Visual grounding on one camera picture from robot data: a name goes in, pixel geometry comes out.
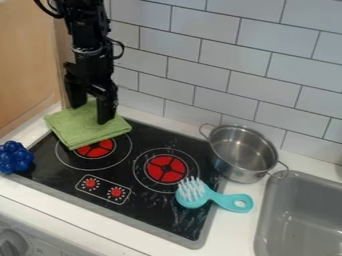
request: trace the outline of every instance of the stove control knob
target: stove control knob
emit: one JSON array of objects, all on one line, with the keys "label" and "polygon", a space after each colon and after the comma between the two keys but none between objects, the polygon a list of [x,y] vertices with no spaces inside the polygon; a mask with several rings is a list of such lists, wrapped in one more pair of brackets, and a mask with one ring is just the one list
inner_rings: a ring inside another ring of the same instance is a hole
[{"label": "stove control knob", "polygon": [[0,233],[0,255],[23,256],[27,250],[25,239],[17,232],[6,229]]},{"label": "stove control knob", "polygon": [[111,195],[114,198],[120,197],[122,195],[122,191],[118,187],[112,188]]},{"label": "stove control knob", "polygon": [[86,180],[86,188],[95,188],[96,187],[96,180]]}]

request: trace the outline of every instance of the teal brush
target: teal brush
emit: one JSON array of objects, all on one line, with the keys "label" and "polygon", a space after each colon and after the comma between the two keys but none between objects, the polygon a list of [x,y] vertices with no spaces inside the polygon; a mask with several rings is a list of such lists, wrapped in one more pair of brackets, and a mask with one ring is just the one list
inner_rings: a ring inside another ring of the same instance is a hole
[{"label": "teal brush", "polygon": [[186,178],[178,184],[176,199],[182,206],[195,209],[203,206],[208,200],[213,200],[222,208],[237,212],[246,213],[253,209],[253,199],[245,194],[222,195],[211,190],[198,177],[195,179]]}]

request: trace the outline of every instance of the red knob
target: red knob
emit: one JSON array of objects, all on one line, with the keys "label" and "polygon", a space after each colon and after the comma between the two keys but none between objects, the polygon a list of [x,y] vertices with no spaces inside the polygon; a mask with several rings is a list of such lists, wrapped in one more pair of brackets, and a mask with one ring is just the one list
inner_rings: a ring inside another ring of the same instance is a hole
[{"label": "red knob", "polygon": [[86,180],[86,187],[87,188],[95,188],[96,187],[96,181],[95,180]]},{"label": "red knob", "polygon": [[111,195],[112,197],[120,197],[122,195],[122,191],[119,188],[112,188]]}]

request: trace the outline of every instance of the sink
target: sink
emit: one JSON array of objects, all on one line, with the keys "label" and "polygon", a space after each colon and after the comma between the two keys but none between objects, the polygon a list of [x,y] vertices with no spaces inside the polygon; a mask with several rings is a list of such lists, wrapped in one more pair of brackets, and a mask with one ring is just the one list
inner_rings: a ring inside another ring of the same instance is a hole
[{"label": "sink", "polygon": [[256,256],[342,256],[342,184],[297,171],[270,178],[254,250]]}]

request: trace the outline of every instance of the pot handle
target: pot handle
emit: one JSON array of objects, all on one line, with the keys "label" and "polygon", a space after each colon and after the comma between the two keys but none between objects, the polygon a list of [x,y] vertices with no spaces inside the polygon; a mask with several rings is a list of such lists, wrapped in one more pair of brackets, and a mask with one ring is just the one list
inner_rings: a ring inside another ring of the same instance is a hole
[{"label": "pot handle", "polygon": [[281,165],[283,165],[283,166],[286,168],[286,173],[285,173],[282,177],[277,177],[277,176],[275,176],[274,174],[270,174],[270,173],[268,173],[268,172],[266,172],[266,174],[268,174],[268,175],[270,175],[271,177],[276,178],[276,179],[278,179],[278,180],[282,180],[282,179],[285,179],[287,176],[289,176],[290,169],[289,169],[289,167],[288,167],[286,164],[284,164],[282,161],[278,161],[278,163],[280,163]]},{"label": "pot handle", "polygon": [[206,123],[206,124],[202,124],[202,125],[200,126],[200,128],[198,129],[199,133],[202,134],[202,136],[203,136],[204,138],[206,138],[207,140],[209,140],[209,137],[208,137],[207,135],[205,135],[204,132],[202,131],[202,129],[203,129],[205,126],[211,126],[211,127],[213,127],[213,128],[215,128],[216,126],[213,125],[213,124]]}]

